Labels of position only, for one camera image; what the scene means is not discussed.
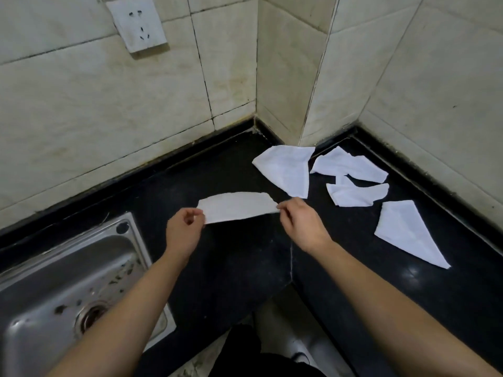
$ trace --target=black countertop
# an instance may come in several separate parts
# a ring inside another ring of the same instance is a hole
[[[274,140],[249,131],[229,137],[229,132],[215,137],[215,146],[202,143],[197,151],[183,151],[4,234],[0,270],[127,211],[157,260],[165,247],[166,221],[181,207],[236,191],[288,198],[251,164]],[[342,147],[390,172],[385,201],[413,199],[452,268],[430,265],[375,237],[381,202],[336,207],[325,187],[335,178],[314,174],[307,201],[330,234],[503,370],[503,258],[355,138],[343,140]],[[177,329],[143,354],[136,375],[166,377],[291,282],[357,375],[394,375],[341,292],[313,259],[292,246],[277,215],[204,229],[169,298]]]

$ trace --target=tiled wall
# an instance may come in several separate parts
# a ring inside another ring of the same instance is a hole
[[[503,0],[424,0],[360,120],[503,229]]]
[[[301,145],[362,112],[421,0],[339,0]]]
[[[97,0],[0,1],[0,228],[255,112],[258,0],[154,3],[140,58]]]
[[[336,0],[259,0],[257,115],[298,145]]]

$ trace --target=sink basin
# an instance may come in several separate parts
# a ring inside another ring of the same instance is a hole
[[[1,274],[0,374],[44,376],[151,265],[126,213]],[[166,304],[145,350],[175,328]]]

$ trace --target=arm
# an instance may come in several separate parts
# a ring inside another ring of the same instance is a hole
[[[131,375],[204,226],[200,209],[181,209],[167,223],[166,251],[133,289],[99,319],[47,377]]]
[[[501,377],[425,310],[332,241],[303,200],[294,198],[278,208],[286,233],[329,273],[400,375]]]

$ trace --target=electrical outlet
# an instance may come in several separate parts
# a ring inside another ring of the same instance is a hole
[[[114,0],[106,5],[130,53],[167,43],[153,0]]]

